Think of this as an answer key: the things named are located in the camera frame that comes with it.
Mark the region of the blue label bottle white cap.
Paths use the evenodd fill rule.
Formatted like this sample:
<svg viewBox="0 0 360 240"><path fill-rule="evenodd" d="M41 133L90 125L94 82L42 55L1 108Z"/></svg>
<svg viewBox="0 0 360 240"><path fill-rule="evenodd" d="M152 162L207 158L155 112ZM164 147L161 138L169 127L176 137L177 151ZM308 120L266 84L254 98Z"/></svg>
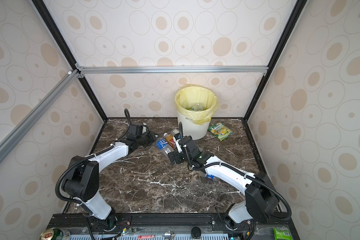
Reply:
<svg viewBox="0 0 360 240"><path fill-rule="evenodd" d="M159 138L156 141L156 146L165 156L174 151L164 138Z"/></svg>

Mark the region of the orange juice bottle red label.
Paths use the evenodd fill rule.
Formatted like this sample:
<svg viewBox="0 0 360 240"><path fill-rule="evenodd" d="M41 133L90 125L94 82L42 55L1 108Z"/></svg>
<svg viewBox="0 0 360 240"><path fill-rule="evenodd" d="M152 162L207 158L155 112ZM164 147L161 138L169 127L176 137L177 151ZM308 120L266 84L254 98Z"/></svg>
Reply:
<svg viewBox="0 0 360 240"><path fill-rule="evenodd" d="M171 146L172 149L176 149L176 143L173 139L173 136L171 134L168 133L164 133L163 134L165 140L167 141L167 143Z"/></svg>

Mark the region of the clear square bottle green label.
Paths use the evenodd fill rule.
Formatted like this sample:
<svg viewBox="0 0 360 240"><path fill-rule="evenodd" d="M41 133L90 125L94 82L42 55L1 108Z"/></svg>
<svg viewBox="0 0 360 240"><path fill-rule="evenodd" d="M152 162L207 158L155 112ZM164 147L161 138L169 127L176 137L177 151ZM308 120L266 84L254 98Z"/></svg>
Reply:
<svg viewBox="0 0 360 240"><path fill-rule="evenodd" d="M179 133L180 133L180 131L179 131L178 129L173 129L173 130L171 131L171 135L172 135L172 136L177 136Z"/></svg>

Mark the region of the clear bottle blue cap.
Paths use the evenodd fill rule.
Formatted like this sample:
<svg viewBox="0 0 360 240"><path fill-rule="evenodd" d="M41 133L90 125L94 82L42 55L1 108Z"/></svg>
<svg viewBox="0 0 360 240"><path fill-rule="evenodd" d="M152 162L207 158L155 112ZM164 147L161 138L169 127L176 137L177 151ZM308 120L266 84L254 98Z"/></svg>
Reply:
<svg viewBox="0 0 360 240"><path fill-rule="evenodd" d="M217 177L215 177L214 175L210 175L210 174L206 174L205 176L207 179L213 180L213 181L217 181Z"/></svg>

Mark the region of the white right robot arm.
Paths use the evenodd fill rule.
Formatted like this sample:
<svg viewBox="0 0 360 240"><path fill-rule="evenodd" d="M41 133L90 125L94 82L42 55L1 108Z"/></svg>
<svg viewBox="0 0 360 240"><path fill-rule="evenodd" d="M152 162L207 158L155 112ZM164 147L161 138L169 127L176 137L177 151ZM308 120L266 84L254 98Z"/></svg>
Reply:
<svg viewBox="0 0 360 240"><path fill-rule="evenodd" d="M269 221L279 200L265 174L256 175L240 170L208 151L201 151L190 136L181 137L178 134L173 141L177 150L168 154L172 165L185 162L190 170L217 177L245 195L243 202L233 204L228 209L228 224L239 224L250 219L261 223Z"/></svg>

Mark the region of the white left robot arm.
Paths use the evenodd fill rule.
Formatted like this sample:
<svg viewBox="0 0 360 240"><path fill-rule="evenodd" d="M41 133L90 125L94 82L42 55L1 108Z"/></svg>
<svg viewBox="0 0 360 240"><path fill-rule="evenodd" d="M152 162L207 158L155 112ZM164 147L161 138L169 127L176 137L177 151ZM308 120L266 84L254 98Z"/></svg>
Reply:
<svg viewBox="0 0 360 240"><path fill-rule="evenodd" d="M109 219L113 209L99 192L100 173L138 148L148 147L157 137L146 124L130 124L122 137L109 147L86 157L73 157L56 183L57 197L78 204L99 220Z"/></svg>

